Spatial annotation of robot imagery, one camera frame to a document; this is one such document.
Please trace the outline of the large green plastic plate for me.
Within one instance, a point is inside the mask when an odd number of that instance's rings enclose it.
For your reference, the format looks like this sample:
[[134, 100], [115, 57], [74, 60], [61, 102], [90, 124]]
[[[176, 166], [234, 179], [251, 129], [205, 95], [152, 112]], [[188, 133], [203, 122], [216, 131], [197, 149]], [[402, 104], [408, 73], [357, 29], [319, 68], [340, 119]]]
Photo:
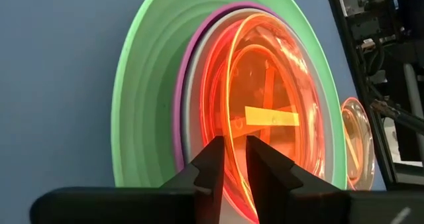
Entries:
[[172, 100], [187, 42], [219, 7], [248, 1], [279, 15], [304, 44], [316, 67], [331, 118], [327, 178], [346, 187], [346, 151], [339, 98], [311, 25], [294, 0], [144, 0], [119, 59], [111, 110], [111, 148], [117, 186], [160, 186], [184, 165], [172, 136]]

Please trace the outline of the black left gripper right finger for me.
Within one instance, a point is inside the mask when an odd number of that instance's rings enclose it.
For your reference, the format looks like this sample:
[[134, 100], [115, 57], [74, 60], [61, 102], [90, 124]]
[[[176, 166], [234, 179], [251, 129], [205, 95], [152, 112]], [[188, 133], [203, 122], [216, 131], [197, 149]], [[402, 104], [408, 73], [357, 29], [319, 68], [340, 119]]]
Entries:
[[260, 224], [424, 224], [424, 192], [341, 190], [255, 136], [246, 163]]

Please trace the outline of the blue table mat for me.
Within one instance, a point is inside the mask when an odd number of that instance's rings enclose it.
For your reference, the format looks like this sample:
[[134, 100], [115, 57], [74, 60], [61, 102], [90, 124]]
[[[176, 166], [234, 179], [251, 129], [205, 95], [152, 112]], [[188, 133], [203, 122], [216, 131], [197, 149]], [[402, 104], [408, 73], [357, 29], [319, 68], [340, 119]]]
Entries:
[[[294, 1], [323, 49], [341, 112], [356, 90], [329, 0]], [[143, 3], [0, 0], [0, 224], [30, 224], [32, 204], [58, 188], [120, 187], [111, 148], [113, 88]], [[251, 134], [325, 180], [323, 106], [290, 27], [281, 17], [247, 13], [214, 30], [199, 53], [205, 67], [194, 114], [201, 151], [217, 135], [229, 148], [233, 179], [223, 181], [222, 199], [234, 201], [227, 210], [237, 216], [229, 224], [256, 220], [244, 151]], [[284, 111], [291, 124], [273, 120], [238, 134], [251, 109]]]

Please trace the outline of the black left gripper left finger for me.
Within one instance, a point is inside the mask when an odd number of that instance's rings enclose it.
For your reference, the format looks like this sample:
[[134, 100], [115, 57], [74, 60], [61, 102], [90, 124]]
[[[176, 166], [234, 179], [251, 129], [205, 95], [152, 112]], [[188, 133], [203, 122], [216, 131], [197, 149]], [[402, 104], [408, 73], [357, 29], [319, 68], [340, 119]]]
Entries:
[[31, 224], [219, 224], [225, 149], [215, 137], [159, 188], [67, 187], [45, 193]]

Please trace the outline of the purple plastic plate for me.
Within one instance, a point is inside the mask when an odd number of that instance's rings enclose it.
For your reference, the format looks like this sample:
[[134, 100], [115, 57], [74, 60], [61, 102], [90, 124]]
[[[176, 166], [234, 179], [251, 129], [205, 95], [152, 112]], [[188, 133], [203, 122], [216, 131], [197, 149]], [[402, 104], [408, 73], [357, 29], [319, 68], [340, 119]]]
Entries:
[[176, 158], [176, 170], [180, 172], [184, 169], [184, 166], [189, 162], [189, 155], [185, 151], [184, 142], [181, 138], [181, 104], [182, 104], [182, 93], [184, 88], [184, 82], [186, 79], [187, 68], [189, 67], [189, 61], [193, 50], [196, 49], [198, 40], [204, 36], [207, 30], [212, 27], [219, 19], [229, 14], [230, 12], [241, 10], [241, 9], [258, 9], [260, 11], [266, 11], [271, 15], [276, 16], [280, 19], [273, 10], [267, 8], [258, 3], [250, 1], [241, 1], [226, 4], [219, 7], [217, 10], [208, 14], [205, 19], [201, 20], [199, 25], [195, 26], [196, 31], [192, 32], [191, 39], [187, 45], [184, 56], [182, 58], [179, 72], [176, 79], [174, 99], [173, 99], [173, 110], [172, 110], [172, 137], [173, 137], [173, 149], [174, 157]]

